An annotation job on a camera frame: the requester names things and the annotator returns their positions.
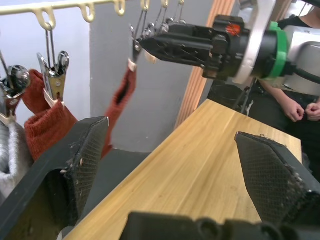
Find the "black shirt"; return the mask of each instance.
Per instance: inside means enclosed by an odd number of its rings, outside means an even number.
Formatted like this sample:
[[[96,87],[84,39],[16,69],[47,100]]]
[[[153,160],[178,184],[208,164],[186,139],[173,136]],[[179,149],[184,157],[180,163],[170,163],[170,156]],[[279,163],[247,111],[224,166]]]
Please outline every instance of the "black shirt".
[[[304,28],[311,28],[309,25],[305,24],[298,16],[287,18],[278,22],[278,26],[281,29],[284,29],[287,26],[297,26],[297,27],[304,27]],[[257,82],[257,87],[259,89],[262,88],[259,82]],[[307,95],[299,92],[293,91],[285,91],[284,93],[291,99],[295,100],[299,103],[304,109],[308,106],[308,104],[315,102],[318,97]]]

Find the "gray wall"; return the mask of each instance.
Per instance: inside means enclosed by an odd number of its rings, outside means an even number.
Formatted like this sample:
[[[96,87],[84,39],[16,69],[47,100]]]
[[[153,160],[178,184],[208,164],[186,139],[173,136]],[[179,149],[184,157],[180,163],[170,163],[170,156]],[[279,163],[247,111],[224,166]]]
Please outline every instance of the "gray wall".
[[[169,1],[167,16],[175,13],[178,0]],[[205,25],[212,0],[185,1],[183,19]],[[161,1],[151,1],[147,21],[155,21]],[[136,26],[140,1],[128,1],[123,17],[112,4],[96,7],[90,25],[91,116],[101,116],[120,85],[129,55],[129,23]],[[132,152],[153,151],[174,129],[192,67],[158,61],[151,64],[141,54],[137,87],[112,135],[116,148]]]

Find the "green ring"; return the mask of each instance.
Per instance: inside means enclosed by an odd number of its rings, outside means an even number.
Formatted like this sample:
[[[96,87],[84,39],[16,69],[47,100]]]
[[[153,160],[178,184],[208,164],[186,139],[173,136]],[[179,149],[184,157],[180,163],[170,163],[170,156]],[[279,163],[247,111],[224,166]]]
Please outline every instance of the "green ring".
[[[277,78],[281,75],[287,61],[287,35],[286,32],[278,27],[278,23],[272,21],[269,30],[275,31],[277,36],[276,57],[273,68],[266,78]]]

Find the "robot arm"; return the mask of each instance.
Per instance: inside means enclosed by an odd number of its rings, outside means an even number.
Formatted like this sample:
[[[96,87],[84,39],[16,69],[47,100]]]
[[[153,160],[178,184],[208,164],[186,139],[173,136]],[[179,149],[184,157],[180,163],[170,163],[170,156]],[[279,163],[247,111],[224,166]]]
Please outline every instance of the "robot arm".
[[[212,27],[168,22],[139,44],[166,61],[201,67],[203,77],[243,84],[249,77],[273,87],[320,96],[320,30],[278,28],[270,17],[276,0],[251,0],[248,23],[240,17],[218,15]],[[320,0],[305,0],[320,7]]]

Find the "person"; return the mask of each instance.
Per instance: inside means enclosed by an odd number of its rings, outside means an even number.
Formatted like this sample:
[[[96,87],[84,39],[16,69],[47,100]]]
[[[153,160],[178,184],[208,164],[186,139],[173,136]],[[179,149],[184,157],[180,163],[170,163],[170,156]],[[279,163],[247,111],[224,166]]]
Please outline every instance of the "person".
[[[284,19],[278,26],[320,29],[320,8],[302,17]],[[309,168],[320,182],[320,98],[273,88],[264,81],[257,81],[251,92],[249,117],[300,139]]]

